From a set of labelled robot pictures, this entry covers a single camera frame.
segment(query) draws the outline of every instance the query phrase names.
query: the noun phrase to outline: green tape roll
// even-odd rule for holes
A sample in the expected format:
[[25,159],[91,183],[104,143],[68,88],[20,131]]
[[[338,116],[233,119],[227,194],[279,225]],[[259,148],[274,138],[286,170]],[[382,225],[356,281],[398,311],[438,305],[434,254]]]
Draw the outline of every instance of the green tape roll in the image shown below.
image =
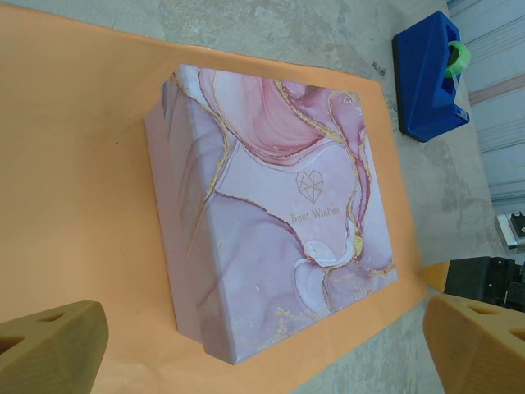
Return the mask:
[[470,51],[461,41],[449,42],[450,56],[445,69],[445,76],[452,78],[467,68],[470,63]]

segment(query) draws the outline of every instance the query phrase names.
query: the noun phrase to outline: pink marble gift box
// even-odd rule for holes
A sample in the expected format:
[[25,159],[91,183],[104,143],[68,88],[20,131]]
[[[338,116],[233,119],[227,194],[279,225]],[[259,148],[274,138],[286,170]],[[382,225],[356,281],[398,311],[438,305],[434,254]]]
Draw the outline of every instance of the pink marble gift box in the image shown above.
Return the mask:
[[177,327],[210,355],[397,280],[357,94],[181,66],[146,126]]

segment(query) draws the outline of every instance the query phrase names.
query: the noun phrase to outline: heart logo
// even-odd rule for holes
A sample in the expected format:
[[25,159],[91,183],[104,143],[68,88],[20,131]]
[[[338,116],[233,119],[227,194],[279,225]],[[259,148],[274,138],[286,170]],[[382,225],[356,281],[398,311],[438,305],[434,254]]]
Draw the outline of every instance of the heart logo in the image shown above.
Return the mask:
[[322,185],[325,182],[322,179],[321,173],[315,170],[312,170],[309,174],[301,171],[297,173],[295,181],[297,182],[299,193],[306,197],[312,204],[315,204],[319,195],[321,195]]

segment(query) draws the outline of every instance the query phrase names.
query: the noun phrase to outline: orange mat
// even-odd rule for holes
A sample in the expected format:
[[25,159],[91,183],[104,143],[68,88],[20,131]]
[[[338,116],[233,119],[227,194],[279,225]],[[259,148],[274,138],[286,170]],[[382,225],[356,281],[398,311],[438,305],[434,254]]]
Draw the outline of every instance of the orange mat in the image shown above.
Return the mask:
[[[289,392],[427,289],[381,87],[305,66],[121,34],[0,6],[0,321],[98,300],[94,392]],[[144,115],[179,64],[358,92],[399,280],[238,366],[176,331]]]

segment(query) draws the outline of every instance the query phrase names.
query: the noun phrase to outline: concrete floor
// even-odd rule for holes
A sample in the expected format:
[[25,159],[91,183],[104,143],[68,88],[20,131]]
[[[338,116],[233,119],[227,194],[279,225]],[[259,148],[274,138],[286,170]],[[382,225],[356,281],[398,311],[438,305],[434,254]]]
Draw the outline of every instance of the concrete floor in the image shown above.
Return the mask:
[[[425,263],[498,254],[491,200],[473,126],[428,144],[416,143],[397,130],[390,40],[434,11],[447,12],[445,0],[8,2],[156,39],[379,80]],[[459,101],[468,108],[464,92],[460,96]],[[422,336],[424,310],[424,303],[418,305],[296,392],[443,392]]]

